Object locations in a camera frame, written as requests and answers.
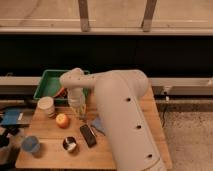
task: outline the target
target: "wooden table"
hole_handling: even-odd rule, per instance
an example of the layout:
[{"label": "wooden table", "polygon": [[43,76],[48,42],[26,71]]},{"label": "wooden table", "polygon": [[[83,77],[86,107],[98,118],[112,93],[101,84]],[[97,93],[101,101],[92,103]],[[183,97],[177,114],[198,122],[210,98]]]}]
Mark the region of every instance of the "wooden table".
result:
[{"label": "wooden table", "polygon": [[[141,108],[145,114],[158,149],[166,164],[167,169],[172,168],[165,135],[161,127],[151,86],[147,94],[140,100]],[[71,118],[70,127],[60,129],[54,119],[47,118],[39,109],[35,111],[27,135],[35,135],[41,142],[41,154],[34,157],[20,151],[17,168],[50,168],[50,169],[115,169],[111,150],[107,139],[101,133],[97,135],[97,145],[88,148],[79,127],[84,123],[76,119],[69,107],[57,107],[57,112],[64,112]],[[87,99],[87,118],[91,121],[97,116],[93,94]],[[74,136],[79,145],[79,150],[74,154],[67,153],[62,147],[62,141],[67,136]]]}]

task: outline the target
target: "clear plastic cup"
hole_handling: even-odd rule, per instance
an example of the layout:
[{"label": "clear plastic cup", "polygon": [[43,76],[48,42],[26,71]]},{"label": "clear plastic cup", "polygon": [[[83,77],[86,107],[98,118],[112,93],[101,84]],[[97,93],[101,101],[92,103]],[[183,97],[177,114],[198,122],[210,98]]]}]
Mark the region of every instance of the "clear plastic cup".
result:
[{"label": "clear plastic cup", "polygon": [[21,148],[25,151],[28,152],[30,154],[36,154],[39,152],[40,150],[40,143],[39,140],[36,136],[28,136],[26,137],[22,144],[21,144]]}]

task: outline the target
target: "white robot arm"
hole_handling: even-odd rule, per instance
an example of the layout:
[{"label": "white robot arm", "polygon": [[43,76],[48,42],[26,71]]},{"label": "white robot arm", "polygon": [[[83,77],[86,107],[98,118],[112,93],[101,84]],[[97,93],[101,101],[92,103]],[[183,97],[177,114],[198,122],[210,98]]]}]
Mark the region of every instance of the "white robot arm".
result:
[{"label": "white robot arm", "polygon": [[165,171],[138,99],[148,88],[139,70],[83,75],[79,68],[60,77],[68,89],[94,88],[97,110],[118,171]]}]

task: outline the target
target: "green plastic bin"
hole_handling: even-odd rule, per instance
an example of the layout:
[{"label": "green plastic bin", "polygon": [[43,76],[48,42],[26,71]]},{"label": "green plastic bin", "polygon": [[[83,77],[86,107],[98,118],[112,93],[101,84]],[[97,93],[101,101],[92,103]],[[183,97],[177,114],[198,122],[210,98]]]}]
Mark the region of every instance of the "green plastic bin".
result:
[{"label": "green plastic bin", "polygon": [[[61,88],[59,81],[60,76],[67,71],[68,70],[45,70],[33,98],[39,100],[44,96],[54,96]],[[87,89],[84,89],[84,94],[87,96]],[[67,98],[54,98],[54,102],[56,104],[67,104]]]}]

